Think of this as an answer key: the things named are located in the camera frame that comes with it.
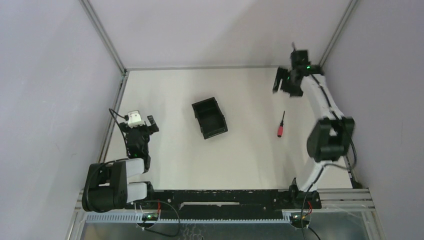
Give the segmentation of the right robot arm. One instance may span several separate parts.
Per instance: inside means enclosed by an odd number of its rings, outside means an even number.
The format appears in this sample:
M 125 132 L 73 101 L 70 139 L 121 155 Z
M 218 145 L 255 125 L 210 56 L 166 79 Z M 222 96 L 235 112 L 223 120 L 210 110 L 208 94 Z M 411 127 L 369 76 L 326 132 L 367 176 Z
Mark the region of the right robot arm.
M 306 49 L 293 49 L 290 68 L 278 67 L 272 92 L 283 91 L 289 97 L 307 97 L 316 119 L 306 140 L 309 156 L 302 173 L 289 187 L 289 203 L 302 208 L 309 201 L 308 193 L 316 190 L 316 184 L 328 167 L 347 170 L 337 161 L 353 150 L 352 135 L 355 120 L 345 116 L 337 107 L 328 87 L 322 67 L 312 64 Z

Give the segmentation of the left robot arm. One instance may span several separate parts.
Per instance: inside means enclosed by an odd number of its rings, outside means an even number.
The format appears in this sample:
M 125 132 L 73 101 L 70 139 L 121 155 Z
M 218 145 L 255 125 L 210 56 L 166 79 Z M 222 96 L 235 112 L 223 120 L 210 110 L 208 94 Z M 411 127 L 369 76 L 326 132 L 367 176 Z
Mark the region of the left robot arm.
M 149 209 L 156 203 L 149 181 L 130 182 L 129 178 L 145 174 L 151 166 L 150 136 L 159 131 L 154 117 L 147 116 L 149 124 L 138 113 L 129 116 L 119 127 L 124 135 L 127 157 L 89 166 L 82 193 L 82 207 L 86 212 L 105 213 L 123 209 L 137 201 Z

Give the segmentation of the red handled screwdriver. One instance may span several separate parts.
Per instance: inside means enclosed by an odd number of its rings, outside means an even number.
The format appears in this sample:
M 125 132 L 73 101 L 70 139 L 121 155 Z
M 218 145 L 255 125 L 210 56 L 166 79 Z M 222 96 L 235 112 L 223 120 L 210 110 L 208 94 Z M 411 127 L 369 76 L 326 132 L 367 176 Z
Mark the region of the red handled screwdriver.
M 279 124 L 279 127 L 278 127 L 278 130 L 277 130 L 277 137 L 278 138 L 281 138 L 282 136 L 283 136 L 283 133 L 284 133 L 284 119 L 285 119 L 285 111 L 283 112 L 283 116 L 282 116 L 282 119 L 281 119 L 281 122 L 280 122 L 280 124 Z

